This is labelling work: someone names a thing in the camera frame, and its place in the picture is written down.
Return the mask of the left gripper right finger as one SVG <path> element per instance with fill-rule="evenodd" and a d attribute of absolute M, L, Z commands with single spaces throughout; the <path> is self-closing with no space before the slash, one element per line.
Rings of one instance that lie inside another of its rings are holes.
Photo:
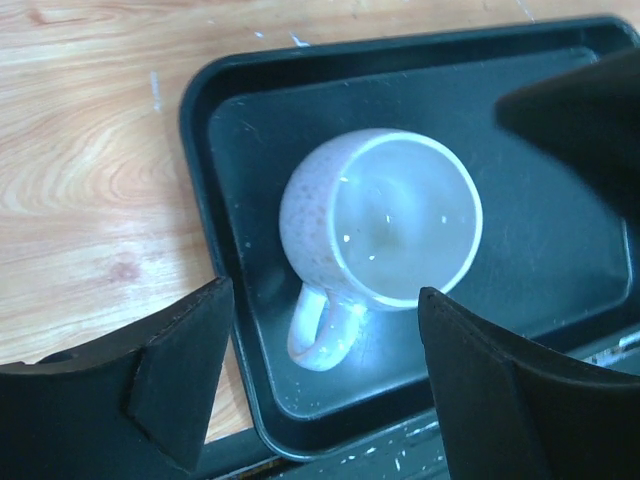
<path fill-rule="evenodd" d="M 525 339 L 432 287 L 418 321 L 451 478 L 638 478 L 638 377 Z"/>

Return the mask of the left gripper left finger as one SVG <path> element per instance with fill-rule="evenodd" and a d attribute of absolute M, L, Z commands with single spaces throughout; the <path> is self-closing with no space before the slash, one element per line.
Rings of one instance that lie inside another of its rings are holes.
<path fill-rule="evenodd" d="M 5 479 L 187 479 L 234 318 L 218 278 L 95 340 L 1 368 Z"/>

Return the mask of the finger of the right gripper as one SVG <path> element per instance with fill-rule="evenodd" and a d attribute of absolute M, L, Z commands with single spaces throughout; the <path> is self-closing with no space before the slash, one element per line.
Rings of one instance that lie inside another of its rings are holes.
<path fill-rule="evenodd" d="M 639 49 L 516 90 L 501 128 L 573 170 L 626 220 L 639 218 Z"/>

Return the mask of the white ceramic mug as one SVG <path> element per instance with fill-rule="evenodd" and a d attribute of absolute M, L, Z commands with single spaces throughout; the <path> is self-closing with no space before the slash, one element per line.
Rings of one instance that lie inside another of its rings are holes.
<path fill-rule="evenodd" d="M 279 210 L 283 250 L 301 282 L 290 358 L 330 370 L 369 312 L 413 309 L 424 287 L 451 291 L 475 260 L 483 226 L 470 173 L 437 140 L 375 128 L 315 148 L 294 169 Z"/>

